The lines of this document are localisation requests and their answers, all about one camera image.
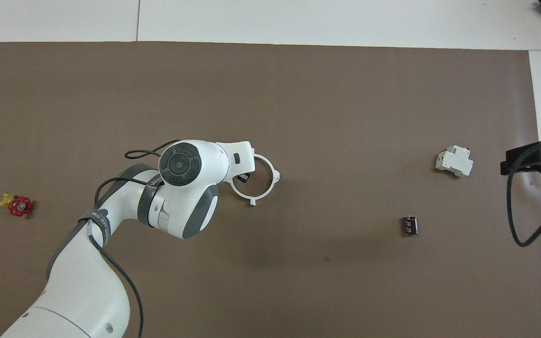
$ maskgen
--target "white ring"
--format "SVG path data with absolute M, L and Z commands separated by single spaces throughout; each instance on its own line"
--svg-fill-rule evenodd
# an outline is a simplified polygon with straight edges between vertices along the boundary
M 279 179 L 281 178 L 281 174 L 279 173 L 279 171 L 276 171 L 275 170 L 275 167 L 272 166 L 272 163 L 267 159 L 265 158 L 264 156 L 262 155 L 259 155 L 259 154 L 254 154 L 254 158 L 259 158 L 260 160 L 264 161 L 266 164 L 269 165 L 270 167 L 270 170 L 272 171 L 272 181 L 270 182 L 270 186 L 269 188 L 264 192 L 264 194 L 260 195 L 260 196 L 257 196 L 257 197 L 253 197 L 253 196 L 247 196 L 245 194 L 242 194 L 239 190 L 237 190 L 237 188 L 235 188 L 235 184 L 234 182 L 232 181 L 232 179 L 229 180 L 229 183 L 231 184 L 231 187 L 233 188 L 233 190 L 237 193 L 237 195 L 240 195 L 241 197 L 249 200 L 249 204 L 251 206 L 255 206 L 256 205 L 256 200 L 259 200 L 259 199 L 262 199 L 264 198 L 266 195 L 269 194 L 269 192 L 271 192 L 272 188 L 275 186 L 275 183 L 279 181 Z

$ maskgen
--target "brown mat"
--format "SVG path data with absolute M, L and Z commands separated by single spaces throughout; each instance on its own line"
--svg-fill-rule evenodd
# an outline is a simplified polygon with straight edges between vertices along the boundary
M 112 236 L 145 338 L 541 337 L 541 238 L 514 244 L 499 175 L 537 140 L 527 52 L 155 42 L 0 43 L 0 197 L 36 201 L 0 208 L 0 334 L 124 152 L 174 138 L 249 140 L 281 181 L 256 207 L 224 184 L 190 240 Z M 453 144 L 470 177 L 434 169 Z M 516 184 L 526 236 L 541 182 Z

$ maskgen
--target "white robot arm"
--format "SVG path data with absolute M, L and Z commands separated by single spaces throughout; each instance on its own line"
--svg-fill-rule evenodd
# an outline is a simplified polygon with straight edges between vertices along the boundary
M 2 337 L 122 337 L 129 300 L 98 247 L 128 219 L 179 238 L 195 236 L 212 218 L 216 185 L 252 171 L 249 142 L 199 140 L 170 144 L 158 169 L 143 163 L 129 167 L 67 236 L 48 267 L 45 290 Z

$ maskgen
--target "gray band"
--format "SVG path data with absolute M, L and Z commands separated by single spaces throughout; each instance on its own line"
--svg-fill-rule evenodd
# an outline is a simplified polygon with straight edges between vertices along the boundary
M 210 210 L 210 205 L 212 205 L 212 200 L 215 197 L 218 197 L 218 187 L 216 184 L 213 184 L 204 191 L 197 205 L 195 205 L 193 212 L 191 212 L 189 220 L 187 220 L 185 228 L 183 229 L 183 239 L 193 237 L 200 233 L 201 226 L 204 224 L 206 215 Z
M 92 220 L 99 229 L 101 229 L 101 237 L 103 237 L 103 245 L 108 242 L 108 239 L 110 239 L 110 233 L 112 232 L 112 229 L 110 228 L 110 220 L 108 220 L 107 217 L 108 211 L 105 209 L 91 209 L 87 211 L 81 218 L 79 218 L 79 221 L 82 220 Z
M 154 195 L 162 184 L 164 184 L 164 180 L 162 180 L 162 176 L 160 176 L 160 174 L 152 177 L 152 179 L 150 179 L 143 188 L 141 198 L 139 199 L 139 205 L 137 206 L 137 219 L 139 222 L 149 225 L 150 227 L 153 227 L 148 218 L 150 213 L 150 205 L 152 205 Z

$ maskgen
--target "red valve handle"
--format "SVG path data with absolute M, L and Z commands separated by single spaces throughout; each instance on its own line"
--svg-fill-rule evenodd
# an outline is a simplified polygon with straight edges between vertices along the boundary
M 32 202 L 27 197 L 21 196 L 9 204 L 9 213 L 13 216 L 22 216 L 32 209 Z

